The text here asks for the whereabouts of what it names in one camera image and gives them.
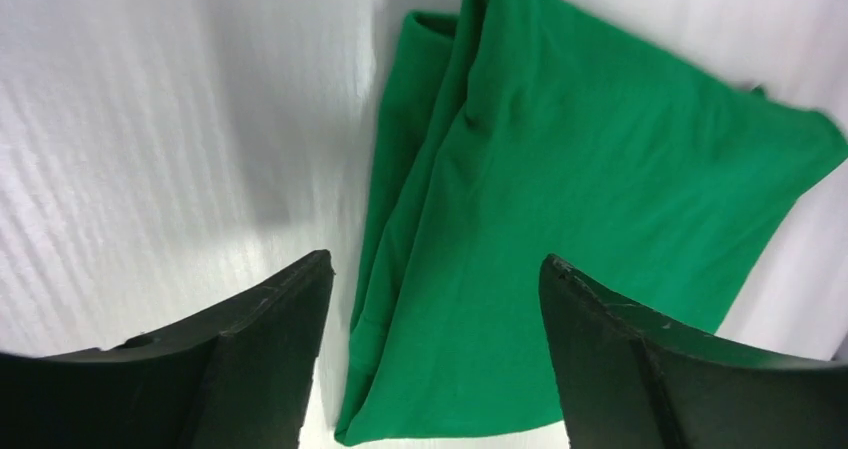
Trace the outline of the green t-shirt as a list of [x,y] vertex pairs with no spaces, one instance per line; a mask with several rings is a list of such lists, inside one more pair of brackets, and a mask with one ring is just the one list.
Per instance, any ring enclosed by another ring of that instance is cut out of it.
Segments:
[[547,255],[714,332],[792,206],[846,157],[825,115],[565,0],[411,12],[379,109],[337,442],[560,421]]

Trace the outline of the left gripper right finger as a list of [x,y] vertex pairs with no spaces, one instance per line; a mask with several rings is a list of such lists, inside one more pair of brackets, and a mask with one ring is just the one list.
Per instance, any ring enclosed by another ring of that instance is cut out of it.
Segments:
[[685,325],[548,256],[539,301],[574,448],[843,448],[847,366]]

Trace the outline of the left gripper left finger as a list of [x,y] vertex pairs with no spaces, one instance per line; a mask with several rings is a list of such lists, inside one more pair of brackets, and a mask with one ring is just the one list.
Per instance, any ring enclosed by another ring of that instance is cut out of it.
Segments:
[[313,251],[108,350],[1,357],[5,448],[295,448],[333,287]]

